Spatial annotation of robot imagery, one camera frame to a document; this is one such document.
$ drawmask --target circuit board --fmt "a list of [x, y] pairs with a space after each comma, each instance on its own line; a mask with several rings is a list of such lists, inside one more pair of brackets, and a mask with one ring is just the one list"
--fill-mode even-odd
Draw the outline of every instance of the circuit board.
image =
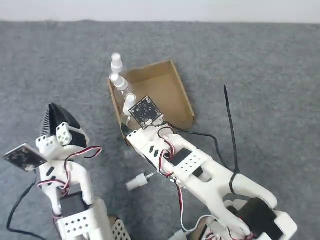
[[30, 172], [47, 162], [40, 153], [26, 143], [8, 152], [3, 156], [3, 159], [26, 172]]
[[149, 96], [145, 96], [141, 101], [134, 105], [129, 112], [145, 130], [149, 127], [162, 113]]

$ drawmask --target perforated plate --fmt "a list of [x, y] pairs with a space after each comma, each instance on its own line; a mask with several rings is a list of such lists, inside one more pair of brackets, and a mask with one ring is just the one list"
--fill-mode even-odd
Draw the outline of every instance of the perforated plate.
[[115, 221], [112, 227], [112, 234], [115, 240], [131, 240], [126, 228], [125, 224], [122, 220], [118, 219]]
[[184, 172], [185, 177], [189, 177], [194, 171], [196, 171], [206, 160], [208, 156], [201, 150], [196, 149], [190, 155], [188, 155], [179, 165], [174, 169], [179, 169]]
[[94, 208], [58, 220], [67, 238], [83, 235], [98, 228]]

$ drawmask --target white wall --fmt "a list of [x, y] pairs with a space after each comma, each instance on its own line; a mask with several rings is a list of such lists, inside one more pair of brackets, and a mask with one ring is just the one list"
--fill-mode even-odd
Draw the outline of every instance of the white wall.
[[0, 20], [320, 23], [320, 0], [0, 0]]

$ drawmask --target open cardboard box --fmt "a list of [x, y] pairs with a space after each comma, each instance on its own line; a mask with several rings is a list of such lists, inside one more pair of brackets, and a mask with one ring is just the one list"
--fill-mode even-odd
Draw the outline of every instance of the open cardboard box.
[[[129, 70], [123, 77], [132, 85], [133, 93], [136, 95], [136, 102], [148, 95], [164, 114], [165, 121], [185, 130], [192, 127], [195, 113], [176, 66], [171, 59]], [[122, 106], [119, 106], [116, 101], [114, 85], [109, 79], [107, 79], [107, 83], [116, 117], [119, 125], [121, 125]]]

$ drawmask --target white bottle cap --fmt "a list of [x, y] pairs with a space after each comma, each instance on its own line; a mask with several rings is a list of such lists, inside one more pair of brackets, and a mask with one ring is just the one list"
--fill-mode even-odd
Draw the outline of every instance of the white bottle cap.
[[111, 69], [115, 74], [121, 73], [124, 69], [120, 53], [115, 52], [111, 55]]
[[138, 187], [142, 187], [144, 185], [148, 184], [147, 178], [145, 177], [144, 173], [141, 173], [140, 175], [136, 176], [135, 179], [129, 181], [126, 183], [126, 188], [128, 191], [132, 191]]
[[127, 116], [130, 116], [131, 113], [129, 109], [131, 109], [136, 104], [136, 95], [133, 93], [129, 93], [125, 96], [125, 102], [123, 104], [123, 113]]
[[109, 76], [110, 81], [120, 91], [125, 90], [128, 87], [128, 82], [122, 76], [117, 73], [111, 73]]

